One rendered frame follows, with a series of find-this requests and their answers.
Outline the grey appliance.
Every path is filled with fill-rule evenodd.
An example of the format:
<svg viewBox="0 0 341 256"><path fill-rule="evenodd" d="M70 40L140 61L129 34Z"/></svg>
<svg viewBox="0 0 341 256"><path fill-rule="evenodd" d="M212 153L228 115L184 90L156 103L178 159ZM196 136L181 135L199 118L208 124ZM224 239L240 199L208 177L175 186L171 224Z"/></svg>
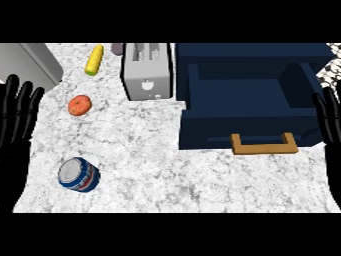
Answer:
<svg viewBox="0 0 341 256"><path fill-rule="evenodd" d="M10 74L45 92L60 83L63 69L44 43L0 43L0 80Z"/></svg>

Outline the orange round fruit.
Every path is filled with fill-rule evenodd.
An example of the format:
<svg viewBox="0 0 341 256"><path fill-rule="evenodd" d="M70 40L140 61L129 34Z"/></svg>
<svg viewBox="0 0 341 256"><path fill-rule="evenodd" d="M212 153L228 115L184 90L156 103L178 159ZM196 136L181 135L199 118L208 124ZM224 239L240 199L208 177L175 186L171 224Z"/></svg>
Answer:
<svg viewBox="0 0 341 256"><path fill-rule="evenodd" d="M91 108L91 101L87 95L76 95L67 103L67 112L73 116L81 116Z"/></svg>

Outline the dark blue open drawer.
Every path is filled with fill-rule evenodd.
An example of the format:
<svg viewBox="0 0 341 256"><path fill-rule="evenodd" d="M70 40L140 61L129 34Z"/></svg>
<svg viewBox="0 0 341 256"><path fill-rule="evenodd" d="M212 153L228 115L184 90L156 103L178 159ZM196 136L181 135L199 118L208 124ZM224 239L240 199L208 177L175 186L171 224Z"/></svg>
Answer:
<svg viewBox="0 0 341 256"><path fill-rule="evenodd" d="M299 147L321 142L311 102L321 87L308 64L292 63L277 74L251 71L239 79L203 79L206 70L196 64L187 66L181 150L227 149L233 134L245 145L279 144L284 133Z"/></svg>

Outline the silver toaster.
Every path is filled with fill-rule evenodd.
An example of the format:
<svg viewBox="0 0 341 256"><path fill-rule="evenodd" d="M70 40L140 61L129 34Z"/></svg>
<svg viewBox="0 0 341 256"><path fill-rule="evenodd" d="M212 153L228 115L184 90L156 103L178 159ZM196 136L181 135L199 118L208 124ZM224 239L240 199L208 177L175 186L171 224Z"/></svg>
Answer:
<svg viewBox="0 0 341 256"><path fill-rule="evenodd" d="M129 101L172 97L172 61L168 43L124 43L119 78Z"/></svg>

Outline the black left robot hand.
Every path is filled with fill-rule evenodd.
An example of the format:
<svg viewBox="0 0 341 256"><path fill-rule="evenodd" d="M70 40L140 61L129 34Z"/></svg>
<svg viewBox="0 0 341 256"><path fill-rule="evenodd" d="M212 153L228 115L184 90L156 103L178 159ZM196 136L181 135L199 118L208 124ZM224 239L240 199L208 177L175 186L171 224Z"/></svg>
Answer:
<svg viewBox="0 0 341 256"><path fill-rule="evenodd" d="M29 165L30 135L44 88L19 83L10 74L0 84L0 213L11 213L22 195Z"/></svg>

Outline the yellow corn cob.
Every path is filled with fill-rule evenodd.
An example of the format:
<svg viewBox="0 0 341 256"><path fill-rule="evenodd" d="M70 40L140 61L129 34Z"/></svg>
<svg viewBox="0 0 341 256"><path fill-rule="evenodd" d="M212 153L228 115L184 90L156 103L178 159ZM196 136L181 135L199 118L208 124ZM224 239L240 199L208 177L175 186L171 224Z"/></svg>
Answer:
<svg viewBox="0 0 341 256"><path fill-rule="evenodd" d="M98 66L101 62L101 56L103 56L103 46L97 44L93 48L93 51L85 63L85 67L84 67L84 73L88 76L94 76L97 74Z"/></svg>

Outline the blue and red can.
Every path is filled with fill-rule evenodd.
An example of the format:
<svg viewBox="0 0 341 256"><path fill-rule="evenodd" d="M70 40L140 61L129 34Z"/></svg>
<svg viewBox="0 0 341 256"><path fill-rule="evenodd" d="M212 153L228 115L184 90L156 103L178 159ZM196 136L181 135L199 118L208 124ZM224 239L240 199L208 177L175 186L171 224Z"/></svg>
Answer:
<svg viewBox="0 0 341 256"><path fill-rule="evenodd" d="M57 182L75 192L90 192L100 179L98 169L81 157L73 157L63 162L57 171Z"/></svg>

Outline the dark blue cabinet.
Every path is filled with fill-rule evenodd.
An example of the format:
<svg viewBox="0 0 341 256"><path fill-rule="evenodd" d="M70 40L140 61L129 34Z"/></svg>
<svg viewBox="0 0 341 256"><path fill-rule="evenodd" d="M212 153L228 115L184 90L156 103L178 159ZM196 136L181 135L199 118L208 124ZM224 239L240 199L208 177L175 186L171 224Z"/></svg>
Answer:
<svg viewBox="0 0 341 256"><path fill-rule="evenodd" d="M186 76L196 65L200 78L271 79L290 64L308 64L317 73L333 54L324 43L177 43L175 99L186 98Z"/></svg>

